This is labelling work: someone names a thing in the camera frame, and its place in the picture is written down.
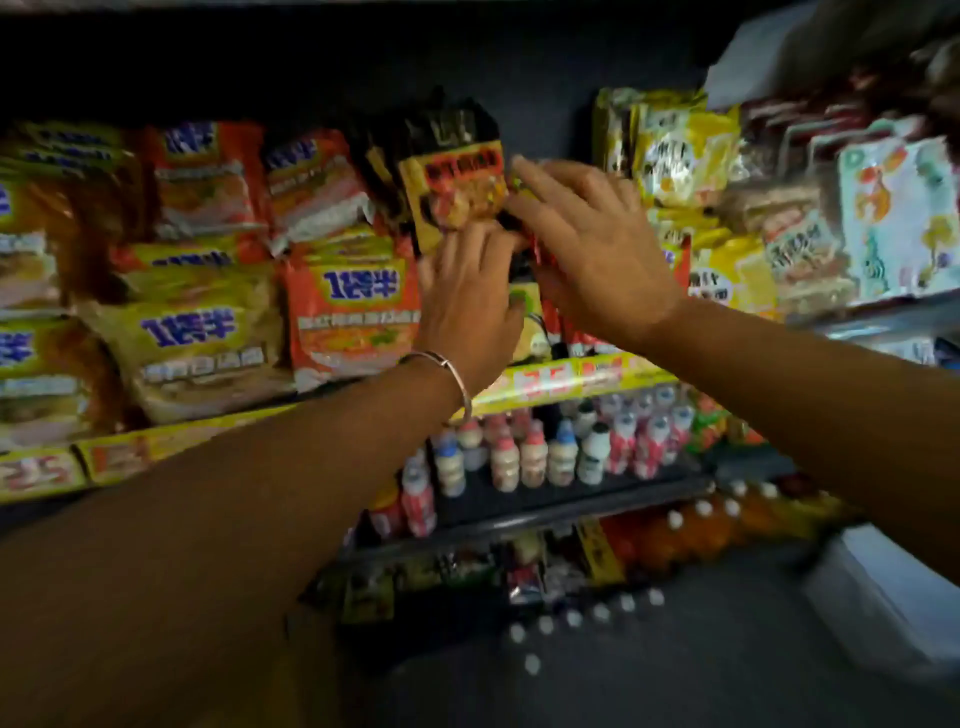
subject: floor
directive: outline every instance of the floor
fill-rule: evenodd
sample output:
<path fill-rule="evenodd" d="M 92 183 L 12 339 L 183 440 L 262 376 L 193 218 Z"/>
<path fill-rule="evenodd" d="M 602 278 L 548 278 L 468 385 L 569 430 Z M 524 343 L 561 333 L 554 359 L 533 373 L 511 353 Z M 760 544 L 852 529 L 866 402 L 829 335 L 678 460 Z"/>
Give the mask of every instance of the floor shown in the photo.
<path fill-rule="evenodd" d="M 775 549 L 686 570 L 662 607 L 475 640 L 342 684 L 350 726 L 960 725 L 960 692 L 854 666 Z M 528 654 L 541 670 L 524 668 Z"/>

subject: right hand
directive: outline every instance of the right hand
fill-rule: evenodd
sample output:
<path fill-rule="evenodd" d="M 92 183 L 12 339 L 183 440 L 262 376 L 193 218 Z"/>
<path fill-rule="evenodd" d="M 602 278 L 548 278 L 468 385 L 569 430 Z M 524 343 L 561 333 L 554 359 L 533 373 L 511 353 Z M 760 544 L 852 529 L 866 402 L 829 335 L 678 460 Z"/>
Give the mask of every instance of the right hand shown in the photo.
<path fill-rule="evenodd" d="M 572 161 L 535 164 L 516 157 L 513 171 L 538 199 L 515 194 L 506 209 L 560 266 L 535 270 L 542 295 L 581 330 L 640 352 L 651 329 L 686 295 L 635 184 Z"/>

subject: hand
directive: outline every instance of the hand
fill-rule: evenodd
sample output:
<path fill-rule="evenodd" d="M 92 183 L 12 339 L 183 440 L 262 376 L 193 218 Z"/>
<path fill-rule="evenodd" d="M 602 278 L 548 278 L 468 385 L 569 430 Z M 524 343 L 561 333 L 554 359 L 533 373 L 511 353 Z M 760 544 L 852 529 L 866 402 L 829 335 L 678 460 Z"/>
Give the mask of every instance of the hand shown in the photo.
<path fill-rule="evenodd" d="M 523 300 L 510 300 L 507 278 L 524 240 L 493 220 L 469 223 L 420 259 L 423 293 L 419 352 L 445 356 L 474 397 L 513 359 L 523 331 Z"/>
<path fill-rule="evenodd" d="M 651 328 L 684 300 L 629 180 L 572 161 L 514 158 L 514 173 L 539 198 L 506 208 L 557 258 L 535 272 L 542 295 L 583 331 L 639 352 Z"/>

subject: silver bangle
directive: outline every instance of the silver bangle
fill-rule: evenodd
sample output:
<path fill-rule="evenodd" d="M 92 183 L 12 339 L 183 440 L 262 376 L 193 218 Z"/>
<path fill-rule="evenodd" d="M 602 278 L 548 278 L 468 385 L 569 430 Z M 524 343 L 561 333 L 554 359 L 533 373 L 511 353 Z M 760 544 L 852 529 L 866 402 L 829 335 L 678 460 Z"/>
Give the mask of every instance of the silver bangle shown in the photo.
<path fill-rule="evenodd" d="M 412 356 L 423 356 L 438 367 L 446 369 L 453 375 L 453 378 L 457 380 L 457 386 L 460 387 L 460 394 L 464 398 L 464 416 L 457 422 L 451 422 L 451 425 L 460 425 L 461 423 L 466 422 L 473 416 L 473 399 L 470 397 L 470 393 L 467 391 L 467 386 L 464 384 L 464 381 L 460 377 L 460 373 L 456 370 L 453 364 L 445 356 L 440 356 L 436 352 L 417 352 L 412 351 L 406 356 L 400 359 L 400 364 L 405 361 L 408 361 Z"/>

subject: left hand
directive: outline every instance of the left hand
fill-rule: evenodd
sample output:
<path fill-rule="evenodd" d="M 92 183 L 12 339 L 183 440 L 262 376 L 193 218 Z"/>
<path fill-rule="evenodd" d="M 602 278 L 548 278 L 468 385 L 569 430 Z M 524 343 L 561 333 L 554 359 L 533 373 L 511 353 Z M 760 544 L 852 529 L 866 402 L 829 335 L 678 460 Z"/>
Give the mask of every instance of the left hand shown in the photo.
<path fill-rule="evenodd" d="M 493 220 L 447 235 L 418 263 L 419 352 L 445 356 L 475 397 L 510 365 L 523 331 L 524 301 L 510 300 L 508 276 L 523 238 Z"/>

